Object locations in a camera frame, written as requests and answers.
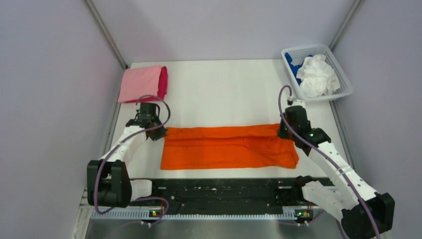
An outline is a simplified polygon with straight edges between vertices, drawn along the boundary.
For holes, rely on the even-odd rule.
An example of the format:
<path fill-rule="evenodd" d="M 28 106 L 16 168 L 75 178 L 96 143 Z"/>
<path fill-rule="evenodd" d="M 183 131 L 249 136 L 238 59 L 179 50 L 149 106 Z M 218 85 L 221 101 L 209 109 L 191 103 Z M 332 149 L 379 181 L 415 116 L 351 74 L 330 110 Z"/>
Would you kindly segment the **orange t shirt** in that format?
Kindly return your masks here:
<path fill-rule="evenodd" d="M 294 143 L 278 137 L 279 125 L 170 127 L 164 140 L 162 170 L 262 168 L 295 169 Z"/>

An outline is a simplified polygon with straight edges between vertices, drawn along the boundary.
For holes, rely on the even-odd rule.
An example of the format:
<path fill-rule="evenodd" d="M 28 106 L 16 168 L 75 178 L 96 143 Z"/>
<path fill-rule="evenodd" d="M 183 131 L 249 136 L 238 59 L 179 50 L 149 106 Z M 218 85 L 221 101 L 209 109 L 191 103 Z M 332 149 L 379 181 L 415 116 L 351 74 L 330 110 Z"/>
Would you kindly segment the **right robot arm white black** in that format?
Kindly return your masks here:
<path fill-rule="evenodd" d="M 304 106 L 280 110 L 279 137 L 290 139 L 330 179 L 338 192 L 311 176 L 299 176 L 292 191 L 298 205 L 311 202 L 333 216 L 350 239 L 379 239 L 393 227 L 395 200 L 368 185 L 339 154 L 321 128 L 313 128 Z"/>

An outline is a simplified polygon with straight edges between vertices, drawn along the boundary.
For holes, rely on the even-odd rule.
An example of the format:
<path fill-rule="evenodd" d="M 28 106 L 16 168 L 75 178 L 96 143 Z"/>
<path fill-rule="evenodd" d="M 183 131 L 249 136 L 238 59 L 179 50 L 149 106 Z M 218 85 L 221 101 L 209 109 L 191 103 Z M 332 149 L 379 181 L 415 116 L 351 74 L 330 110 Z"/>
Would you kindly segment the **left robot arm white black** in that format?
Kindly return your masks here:
<path fill-rule="evenodd" d="M 160 107 L 154 103 L 137 104 L 136 115 L 130 119 L 122 135 L 99 160 L 87 165 L 87 199 L 91 206 L 125 208 L 141 198 L 148 206 L 159 201 L 158 190 L 152 188 L 148 179 L 131 180 L 129 163 L 135 153 L 148 139 L 157 141 L 166 134 L 159 119 Z"/>

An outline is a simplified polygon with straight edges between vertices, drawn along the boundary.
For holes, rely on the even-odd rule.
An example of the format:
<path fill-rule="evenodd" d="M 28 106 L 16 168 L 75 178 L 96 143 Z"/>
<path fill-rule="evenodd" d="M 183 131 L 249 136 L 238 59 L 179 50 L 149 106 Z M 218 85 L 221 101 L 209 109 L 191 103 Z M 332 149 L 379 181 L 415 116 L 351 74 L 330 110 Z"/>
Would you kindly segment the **crimson folded t shirt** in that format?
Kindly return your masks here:
<path fill-rule="evenodd" d="M 161 74 L 159 79 L 159 90 L 158 90 L 158 96 L 154 95 L 146 95 L 147 97 L 142 98 L 141 102 L 151 102 L 151 101 L 157 101 L 157 97 L 164 99 L 165 95 L 167 94 L 167 88 L 168 88 L 168 70 L 167 67 L 161 66 Z"/>

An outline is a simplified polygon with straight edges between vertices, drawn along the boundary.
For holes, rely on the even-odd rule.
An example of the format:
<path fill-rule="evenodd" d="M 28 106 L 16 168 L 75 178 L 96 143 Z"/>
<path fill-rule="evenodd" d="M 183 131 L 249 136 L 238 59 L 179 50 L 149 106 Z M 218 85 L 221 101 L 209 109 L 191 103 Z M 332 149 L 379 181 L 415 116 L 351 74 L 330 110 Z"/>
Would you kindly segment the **pink folded t shirt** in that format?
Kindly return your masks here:
<path fill-rule="evenodd" d="M 123 74 L 117 101 L 126 103 L 144 95 L 158 96 L 161 69 L 159 65 L 127 69 Z"/>

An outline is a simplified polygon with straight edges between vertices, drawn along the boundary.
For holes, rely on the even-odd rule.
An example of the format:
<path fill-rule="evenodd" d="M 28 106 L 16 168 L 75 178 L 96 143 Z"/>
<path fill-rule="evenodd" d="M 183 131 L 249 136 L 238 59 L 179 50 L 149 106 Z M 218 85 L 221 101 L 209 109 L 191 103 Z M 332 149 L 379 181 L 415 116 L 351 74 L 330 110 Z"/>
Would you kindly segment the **white crumpled t shirt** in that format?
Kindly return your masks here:
<path fill-rule="evenodd" d="M 297 70 L 299 88 L 308 98 L 332 95 L 340 89 L 340 81 L 334 69 L 326 63 L 326 56 L 307 56 Z"/>

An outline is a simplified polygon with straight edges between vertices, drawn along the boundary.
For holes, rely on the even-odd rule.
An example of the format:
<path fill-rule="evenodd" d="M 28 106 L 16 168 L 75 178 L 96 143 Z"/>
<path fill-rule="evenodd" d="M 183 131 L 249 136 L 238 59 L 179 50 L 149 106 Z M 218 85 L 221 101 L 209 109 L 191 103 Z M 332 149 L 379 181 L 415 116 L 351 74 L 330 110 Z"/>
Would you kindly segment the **blue t shirt in basket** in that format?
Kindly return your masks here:
<path fill-rule="evenodd" d="M 289 53 L 285 53 L 284 55 L 285 55 L 286 60 L 288 62 L 288 66 L 290 67 L 290 69 L 291 69 L 291 71 L 292 71 L 292 73 L 293 73 L 293 75 L 296 79 L 296 82 L 298 83 L 298 85 L 300 85 L 302 80 L 297 77 L 297 73 L 298 73 L 298 70 L 302 67 L 304 60 L 302 60 L 299 64 L 293 64 L 293 58 L 291 57 L 291 55 Z"/>

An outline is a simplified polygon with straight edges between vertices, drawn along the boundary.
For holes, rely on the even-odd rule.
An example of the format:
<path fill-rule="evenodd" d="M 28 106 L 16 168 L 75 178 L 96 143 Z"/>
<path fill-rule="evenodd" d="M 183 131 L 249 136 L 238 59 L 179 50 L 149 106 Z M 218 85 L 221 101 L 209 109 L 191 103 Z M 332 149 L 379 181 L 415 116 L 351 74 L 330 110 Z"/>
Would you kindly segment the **white plastic basket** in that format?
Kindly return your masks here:
<path fill-rule="evenodd" d="M 291 57 L 293 58 L 293 64 L 299 64 L 302 60 L 304 60 L 307 56 L 315 56 L 317 54 L 322 54 L 326 56 L 326 63 L 328 63 L 337 74 L 339 81 L 340 81 L 340 89 L 335 91 L 332 95 L 326 95 L 316 98 L 308 98 L 306 97 L 301 89 L 299 88 L 298 83 L 296 82 L 296 79 L 288 66 L 288 62 L 285 57 L 285 53 L 289 53 Z M 343 69 L 341 68 L 340 64 L 334 57 L 332 51 L 329 49 L 328 46 L 322 45 L 322 44 L 313 44 L 313 45 L 306 45 L 306 46 L 299 46 L 299 47 L 290 47 L 285 48 L 281 52 L 282 58 L 284 60 L 284 63 L 287 67 L 287 70 L 290 74 L 291 84 L 292 87 L 296 93 L 296 95 L 307 102 L 318 102 L 318 101 L 334 101 L 336 99 L 339 99 L 341 97 L 345 97 L 350 95 L 353 92 L 353 87 L 349 81 L 349 79 L 346 77 L 346 74 L 344 73 Z"/>

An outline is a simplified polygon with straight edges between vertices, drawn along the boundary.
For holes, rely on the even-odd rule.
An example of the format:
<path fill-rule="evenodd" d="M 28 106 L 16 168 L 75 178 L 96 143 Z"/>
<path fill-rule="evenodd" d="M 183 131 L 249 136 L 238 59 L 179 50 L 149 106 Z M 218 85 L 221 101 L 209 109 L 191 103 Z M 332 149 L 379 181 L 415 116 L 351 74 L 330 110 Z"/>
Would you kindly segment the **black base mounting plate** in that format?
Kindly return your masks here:
<path fill-rule="evenodd" d="M 279 215 L 288 206 L 314 209 L 300 199 L 294 178 L 154 179 L 152 200 L 130 206 L 165 206 L 168 215 Z"/>

